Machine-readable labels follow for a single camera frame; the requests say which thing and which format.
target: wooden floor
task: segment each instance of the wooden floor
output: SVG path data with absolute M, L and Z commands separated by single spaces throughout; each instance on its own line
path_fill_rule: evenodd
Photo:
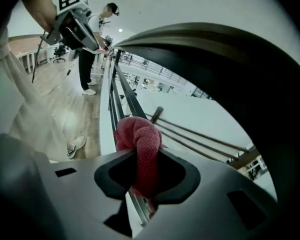
M 91 79 L 97 82 L 97 85 L 90 87 L 96 91 L 96 95 L 91 96 L 81 94 L 78 59 L 74 63 L 51 62 L 38 67 L 33 82 L 67 141 L 71 142 L 79 136 L 86 137 L 86 144 L 76 152 L 74 159 L 100 155 L 99 107 L 103 70 L 96 67 L 91 72 Z

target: black cable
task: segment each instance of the black cable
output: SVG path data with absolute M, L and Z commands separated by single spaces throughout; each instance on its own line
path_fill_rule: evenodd
M 39 52 L 40 52 L 40 49 L 41 49 L 42 41 L 43 41 L 43 39 L 41 39 L 41 42 L 40 42 L 39 47 L 38 47 L 38 51 L 36 52 L 36 56 L 35 56 L 35 62 L 34 62 L 34 67 L 33 67 L 33 75 L 32 75 L 32 83 L 34 83 L 34 80 L 35 80 L 37 60 L 38 60 Z

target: black pants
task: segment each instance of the black pants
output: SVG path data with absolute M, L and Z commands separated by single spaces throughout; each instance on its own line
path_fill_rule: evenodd
M 80 83 L 83 90 L 89 89 L 88 83 L 91 82 L 90 73 L 92 65 L 95 61 L 95 57 L 95 54 L 87 50 L 82 50 L 79 53 L 79 74 Z

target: white sleeve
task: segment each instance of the white sleeve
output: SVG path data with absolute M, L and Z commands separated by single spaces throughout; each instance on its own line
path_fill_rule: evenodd
M 89 19 L 89 27 L 92 29 L 93 32 L 99 32 L 100 35 L 101 35 L 101 31 L 100 31 L 100 28 L 99 28 L 99 17 L 98 16 L 92 16 L 90 19 Z

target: white shirt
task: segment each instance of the white shirt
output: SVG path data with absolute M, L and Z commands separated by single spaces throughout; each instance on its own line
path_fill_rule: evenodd
M 100 18 L 100 14 L 92 15 L 88 21 L 89 27 L 94 32 L 99 32 L 100 36 L 102 34 L 102 29 L 104 28 L 104 20 Z M 83 48 L 86 51 L 92 53 L 92 54 L 99 54 L 100 52 L 98 50 L 90 50 L 88 48 Z

